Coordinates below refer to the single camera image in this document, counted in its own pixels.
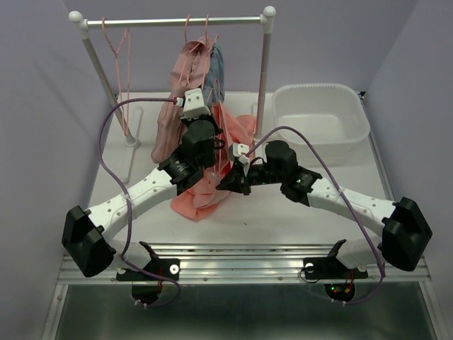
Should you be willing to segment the salmon pink skirt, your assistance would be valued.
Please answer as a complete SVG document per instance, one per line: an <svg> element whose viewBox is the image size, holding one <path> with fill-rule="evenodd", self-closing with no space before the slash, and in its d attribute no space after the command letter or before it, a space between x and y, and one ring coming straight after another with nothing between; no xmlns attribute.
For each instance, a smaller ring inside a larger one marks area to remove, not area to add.
<svg viewBox="0 0 453 340"><path fill-rule="evenodd" d="M212 109L216 121L223 129L220 139L226 145L219 150L216 164L204 170L204 177L171 202L171 208L176 213L195 221L209 217L229 195L228 191L217 190L217 185L232 168L229 147L233 143L251 146L256 126L253 115L235 116L223 103L214 104Z"/></svg>

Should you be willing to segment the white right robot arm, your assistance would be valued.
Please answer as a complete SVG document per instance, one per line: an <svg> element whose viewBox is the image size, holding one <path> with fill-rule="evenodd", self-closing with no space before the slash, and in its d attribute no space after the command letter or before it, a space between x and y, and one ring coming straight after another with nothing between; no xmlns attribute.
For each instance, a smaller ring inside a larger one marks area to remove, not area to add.
<svg viewBox="0 0 453 340"><path fill-rule="evenodd" d="M231 155L232 169L217 190L247 196L253 186L278 183L290 201L360 222L373 232L355 241L337 241L325 257L306 258L304 272L309 280L342 278L348 271L369 264L414 271L432 238L432 230L414 200L381 200L337 188L319 173L300 166L296 152L286 142L269 142L265 159L259 164L249 160L240 145L231 148Z"/></svg>

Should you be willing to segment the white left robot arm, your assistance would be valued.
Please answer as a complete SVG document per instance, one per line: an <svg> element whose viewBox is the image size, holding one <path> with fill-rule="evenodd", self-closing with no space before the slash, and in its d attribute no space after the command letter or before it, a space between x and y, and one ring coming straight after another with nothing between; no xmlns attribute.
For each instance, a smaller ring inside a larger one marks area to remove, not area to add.
<svg viewBox="0 0 453 340"><path fill-rule="evenodd" d="M118 257L113 239L123 228L130 230L133 219L203 179L224 145L217 139L220 132L211 118L190 121L171 156L127 192L87 210L77 205L68 211L62 245L85 277L103 272Z"/></svg>

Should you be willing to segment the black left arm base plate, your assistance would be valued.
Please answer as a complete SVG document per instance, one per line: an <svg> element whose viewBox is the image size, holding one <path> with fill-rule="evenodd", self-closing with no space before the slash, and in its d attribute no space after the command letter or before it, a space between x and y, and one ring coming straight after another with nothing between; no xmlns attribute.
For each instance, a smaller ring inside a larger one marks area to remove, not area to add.
<svg viewBox="0 0 453 340"><path fill-rule="evenodd" d="M152 259L144 267L144 271L152 273L155 276L162 276L178 281L180 275L180 260L176 258ZM150 277L144 273L128 268L119 268L115 279L119 282L148 282L158 280L158 278Z"/></svg>

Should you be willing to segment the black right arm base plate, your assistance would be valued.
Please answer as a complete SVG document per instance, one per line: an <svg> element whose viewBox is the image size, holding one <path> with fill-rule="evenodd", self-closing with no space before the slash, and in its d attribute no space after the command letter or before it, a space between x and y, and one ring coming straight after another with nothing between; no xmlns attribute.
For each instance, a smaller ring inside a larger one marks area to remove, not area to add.
<svg viewBox="0 0 453 340"><path fill-rule="evenodd" d="M328 257L306 257L302 259L303 266L298 277L306 282L333 281L346 279L366 279L367 271L358 268L346 268L339 260Z"/></svg>

